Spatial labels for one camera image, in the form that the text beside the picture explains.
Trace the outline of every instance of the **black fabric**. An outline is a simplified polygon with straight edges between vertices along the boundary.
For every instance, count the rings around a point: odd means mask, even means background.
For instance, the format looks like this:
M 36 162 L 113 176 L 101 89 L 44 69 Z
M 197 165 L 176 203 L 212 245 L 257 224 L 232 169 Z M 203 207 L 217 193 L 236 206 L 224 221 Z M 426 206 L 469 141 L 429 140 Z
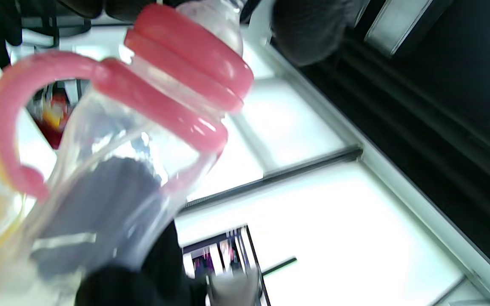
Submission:
M 332 54 L 352 25 L 362 0 L 278 0 L 273 7 L 274 40 L 284 56 L 299 66 Z
M 175 223 L 161 234 L 146 258 L 142 271 L 107 266 L 81 283 L 76 306 L 203 306 L 205 280 L 188 278 Z
M 103 11 L 103 0 L 58 0 L 63 6 L 79 16 L 98 18 Z

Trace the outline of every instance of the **pink bottle handle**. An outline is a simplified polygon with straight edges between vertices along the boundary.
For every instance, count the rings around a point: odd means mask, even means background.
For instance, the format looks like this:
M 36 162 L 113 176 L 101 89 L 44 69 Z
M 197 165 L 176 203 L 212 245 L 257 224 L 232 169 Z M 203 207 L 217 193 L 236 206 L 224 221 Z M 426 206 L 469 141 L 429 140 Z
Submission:
M 93 79 L 98 62 L 71 52 L 35 54 L 4 70 L 0 79 L 0 159 L 14 187 L 37 199 L 46 199 L 43 175 L 21 165 L 15 135 L 19 112 L 41 87 L 61 79 Z

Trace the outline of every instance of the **clear plastic bottle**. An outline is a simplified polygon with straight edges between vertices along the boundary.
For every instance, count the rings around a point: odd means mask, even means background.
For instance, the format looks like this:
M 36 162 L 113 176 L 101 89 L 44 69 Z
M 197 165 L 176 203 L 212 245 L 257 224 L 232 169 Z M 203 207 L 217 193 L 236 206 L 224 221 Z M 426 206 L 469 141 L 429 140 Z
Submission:
M 69 52 L 24 58 L 0 79 L 0 155 L 13 185 L 39 199 L 0 251 L 0 306 L 72 306 L 106 264 L 140 269 L 212 168 L 253 74 L 228 46 L 173 8 L 144 8 L 130 64 Z M 21 106 L 55 79 L 91 87 L 74 110 L 46 184 L 13 149 Z
M 202 25 L 239 56 L 243 56 L 239 14 L 244 5 L 243 0 L 189 1 L 178 6 L 177 11 Z

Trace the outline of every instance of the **bottle lid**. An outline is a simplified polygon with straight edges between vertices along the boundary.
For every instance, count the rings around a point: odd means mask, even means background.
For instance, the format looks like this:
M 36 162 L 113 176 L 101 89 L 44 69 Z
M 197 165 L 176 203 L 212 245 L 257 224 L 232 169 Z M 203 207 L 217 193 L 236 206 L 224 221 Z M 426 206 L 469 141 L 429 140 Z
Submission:
M 124 44 L 226 112 L 241 109 L 253 84 L 253 72 L 238 54 L 169 6 L 146 6 Z

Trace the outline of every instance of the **red object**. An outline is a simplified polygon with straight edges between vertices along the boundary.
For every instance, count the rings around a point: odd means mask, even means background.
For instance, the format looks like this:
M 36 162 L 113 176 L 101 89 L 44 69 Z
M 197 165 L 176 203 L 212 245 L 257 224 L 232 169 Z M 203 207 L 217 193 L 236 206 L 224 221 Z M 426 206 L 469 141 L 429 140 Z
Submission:
M 169 6 L 146 6 L 124 44 L 227 112 L 242 108 L 253 84 L 251 68 L 236 52 Z

